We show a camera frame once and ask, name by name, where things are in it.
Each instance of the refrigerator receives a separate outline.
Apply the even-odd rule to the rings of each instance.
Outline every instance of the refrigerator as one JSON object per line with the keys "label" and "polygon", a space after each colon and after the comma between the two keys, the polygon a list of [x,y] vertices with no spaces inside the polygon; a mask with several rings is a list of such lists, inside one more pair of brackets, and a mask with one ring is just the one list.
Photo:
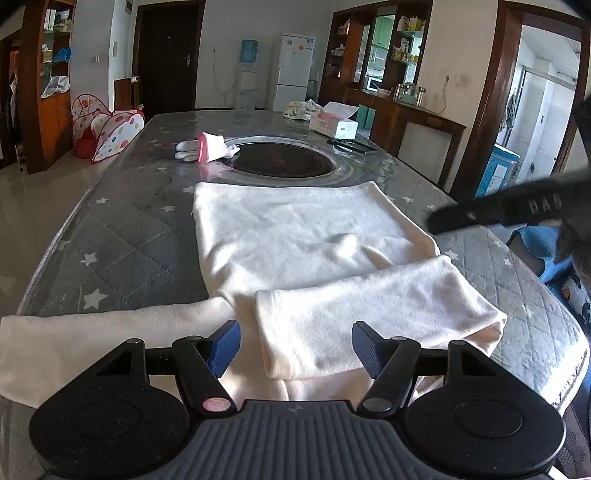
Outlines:
{"label": "refrigerator", "polygon": [[284,112],[292,101],[306,99],[314,37],[279,34],[275,37],[269,74],[267,109]]}

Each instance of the blue cabinet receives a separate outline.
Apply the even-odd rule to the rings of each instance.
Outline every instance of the blue cabinet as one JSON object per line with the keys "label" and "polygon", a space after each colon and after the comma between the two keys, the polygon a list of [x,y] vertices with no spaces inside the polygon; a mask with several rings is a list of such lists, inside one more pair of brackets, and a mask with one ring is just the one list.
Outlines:
{"label": "blue cabinet", "polygon": [[519,161],[519,155],[495,144],[492,149],[491,158],[488,161],[476,197],[484,197],[506,187],[511,176],[511,171]]}

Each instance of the folded towel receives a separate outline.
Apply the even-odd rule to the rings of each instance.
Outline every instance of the folded towel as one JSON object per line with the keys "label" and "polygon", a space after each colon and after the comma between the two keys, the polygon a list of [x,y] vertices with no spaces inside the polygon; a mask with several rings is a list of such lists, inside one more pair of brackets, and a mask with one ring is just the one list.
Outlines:
{"label": "folded towel", "polygon": [[[170,346],[187,335],[209,336],[236,313],[221,298],[190,305],[62,317],[5,317],[0,321],[0,395],[39,407],[128,338],[146,347]],[[282,381],[265,375],[256,325],[241,322],[241,348],[221,379],[232,398],[287,400]],[[174,377],[153,376],[155,387],[178,396]]]}
{"label": "folded towel", "polygon": [[258,290],[292,290],[439,254],[373,182],[345,188],[200,183],[194,217],[211,296],[255,321]]}
{"label": "folded towel", "polygon": [[385,338],[439,349],[463,339],[489,356],[507,320],[445,256],[319,287],[259,291],[255,311],[267,375],[283,379],[361,368],[351,344],[358,320]]}

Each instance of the ceiling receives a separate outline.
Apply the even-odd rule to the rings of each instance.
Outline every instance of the ceiling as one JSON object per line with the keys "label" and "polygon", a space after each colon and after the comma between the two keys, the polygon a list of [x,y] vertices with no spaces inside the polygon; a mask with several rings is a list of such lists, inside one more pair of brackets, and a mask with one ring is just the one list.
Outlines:
{"label": "ceiling", "polygon": [[577,78],[579,74],[577,54],[581,52],[581,44],[578,41],[526,25],[521,30],[521,38],[536,56],[551,61],[559,73],[573,79]]}

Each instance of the wooden door frame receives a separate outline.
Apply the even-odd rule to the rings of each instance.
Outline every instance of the wooden door frame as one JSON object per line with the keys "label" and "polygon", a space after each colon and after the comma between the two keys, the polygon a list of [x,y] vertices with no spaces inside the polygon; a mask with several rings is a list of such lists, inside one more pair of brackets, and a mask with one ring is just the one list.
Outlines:
{"label": "wooden door frame", "polygon": [[[579,74],[574,92],[573,107],[584,100],[589,74],[591,49],[591,26],[582,18],[574,17],[549,8],[518,2],[499,1],[496,16],[496,30],[492,44],[491,60],[474,120],[474,126],[453,182],[450,195],[455,200],[473,199],[496,140],[500,120],[504,114],[511,79],[517,65],[519,45],[507,48],[505,28],[508,21],[517,19],[522,25],[551,31],[581,42]],[[564,139],[552,173],[562,171],[573,145],[577,126],[573,115],[564,134]]]}
{"label": "wooden door frame", "polygon": [[17,152],[14,145],[8,139],[8,126],[5,111],[8,94],[10,91],[10,54],[12,42],[21,38],[21,31],[10,34],[0,40],[0,145],[4,158],[0,160],[0,168],[7,167],[17,161]]}
{"label": "wooden door frame", "polygon": [[138,14],[135,19],[135,34],[134,34],[134,56],[132,59],[132,73],[133,75],[139,76],[139,102],[143,103],[142,98],[142,79],[141,75],[138,72],[138,62],[139,62],[139,37],[141,35],[141,26],[142,26],[142,17],[144,12],[149,9],[154,8],[162,8],[162,7],[170,7],[173,5],[195,5],[199,7],[199,20],[197,23],[196,30],[196,41],[195,41],[195,50],[191,53],[192,58],[195,59],[193,62],[193,68],[191,69],[191,82],[193,84],[193,88],[191,89],[191,109],[195,110],[197,107],[197,65],[199,63],[199,45],[201,43],[201,30],[203,29],[203,16],[205,14],[205,1],[206,0],[180,0],[175,2],[161,2],[159,4],[148,4],[148,5],[139,5],[138,6]]}

